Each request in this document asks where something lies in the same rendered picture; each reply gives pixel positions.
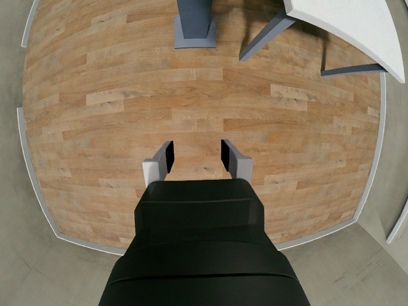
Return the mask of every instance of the white strip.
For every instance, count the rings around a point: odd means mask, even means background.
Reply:
[[[58,229],[57,225],[55,224],[54,220],[52,219],[51,213],[48,210],[46,201],[44,200],[43,195],[41,194],[41,190],[39,188],[39,184],[37,181],[37,177],[34,172],[34,167],[31,162],[31,157],[30,157],[30,152],[29,152],[29,146],[27,143],[27,136],[26,136],[26,126],[24,124],[24,111],[22,107],[17,108],[17,119],[18,119],[18,130],[20,133],[20,141],[21,141],[21,148],[22,148],[22,154],[24,156],[25,160],[25,165],[27,166],[27,171],[30,176],[31,184],[33,185],[33,189],[35,192],[35,195],[37,196],[38,203],[42,209],[42,212],[44,213],[49,225],[51,226],[51,229],[53,230],[54,234],[56,237],[63,239],[68,242],[72,242],[77,245],[81,245],[82,247],[87,247],[91,248],[94,250],[106,252],[106,253],[111,253],[111,254],[116,254],[116,255],[123,255],[126,250],[119,249],[119,248],[113,248],[111,246],[105,246],[105,245],[100,245],[97,243],[92,243],[89,241],[81,240],[78,238],[74,238],[65,234],[62,234],[60,230]]]
[[[391,233],[389,234],[389,236],[387,238],[387,243],[388,244],[390,244],[392,242],[392,240],[395,238],[395,235],[400,230],[400,228],[403,225],[403,222],[404,222],[405,218],[407,217],[407,215],[408,215],[408,200],[405,203],[404,209],[403,209],[401,215],[399,216],[398,221],[394,225],[394,228],[392,229]]]
[[[333,226],[331,228],[325,229],[323,231],[320,231],[316,234],[312,234],[309,235],[307,237],[303,237],[300,239],[296,239],[296,240],[292,240],[289,242],[285,242],[285,243],[280,243],[275,245],[275,247],[278,250],[284,250],[287,248],[292,248],[295,247],[297,245],[302,245],[304,243],[307,242],[311,242],[313,240],[319,239],[321,237],[327,236],[329,234],[335,233],[347,226],[350,226],[351,224],[355,223],[358,220],[358,217],[361,214],[361,211],[364,207],[364,204],[367,201],[367,197],[369,195],[369,192],[371,190],[371,187],[373,185],[373,181],[374,181],[374,176],[378,167],[378,161],[379,161],[379,156],[381,155],[381,148],[383,147],[383,139],[384,139],[384,129],[386,126],[386,73],[382,72],[379,74],[380,77],[380,82],[381,82],[381,105],[380,105],[380,115],[379,115],[379,127],[378,127],[378,137],[377,137],[377,144],[376,144],[376,148],[375,148],[375,153],[374,153],[374,159],[373,159],[373,164],[371,167],[371,171],[370,171],[370,175],[369,175],[369,179],[367,181],[367,184],[365,185],[365,190],[363,192],[363,195],[361,197],[360,203],[357,207],[357,210],[353,216],[352,219],[345,221],[339,225]],[[24,114],[22,111],[22,107],[17,109],[18,112],[18,118],[19,118],[19,130],[20,130],[20,138],[21,138],[21,146],[22,146],[22,151],[24,154],[24,159],[25,159],[25,163],[27,165],[27,170],[29,172],[29,176],[31,179],[31,182],[33,184],[34,187],[34,191],[37,195],[37,199],[39,201],[39,204],[42,208],[42,211],[44,212],[44,215],[46,216],[48,222],[50,223],[50,226],[52,227],[55,235],[63,240],[75,243],[77,245],[81,245],[83,247],[87,247],[87,248],[91,248],[94,250],[98,250],[98,251],[103,251],[106,253],[112,253],[112,254],[117,254],[117,255],[123,255],[125,253],[126,250],[122,250],[119,248],[112,248],[110,246],[105,246],[105,245],[100,245],[100,244],[96,244],[96,243],[92,243],[92,242],[88,242],[85,240],[81,240],[81,239],[77,239],[65,234],[61,234],[60,231],[58,230],[58,228],[55,225],[55,222],[52,219],[52,216],[50,215],[47,205],[44,201],[44,198],[41,195],[41,191],[39,189],[35,174],[34,174],[34,169],[33,166],[31,164],[31,159],[30,159],[30,154],[29,154],[29,149],[28,149],[28,145],[27,145],[27,138],[26,138],[26,129],[24,126]],[[400,222],[401,220],[401,224],[403,219],[405,218],[405,216],[408,214],[408,203],[406,204],[403,213],[401,214],[400,218],[398,219],[398,222]],[[398,229],[400,228],[401,224],[398,227],[394,227],[393,231],[396,230],[396,232],[398,231]]]
[[[34,0],[33,5],[31,6],[31,11],[29,17],[27,18],[27,23],[25,24],[24,34],[22,35],[21,47],[27,48],[31,26],[33,25],[34,16],[35,12],[37,11],[38,4],[39,0]]]

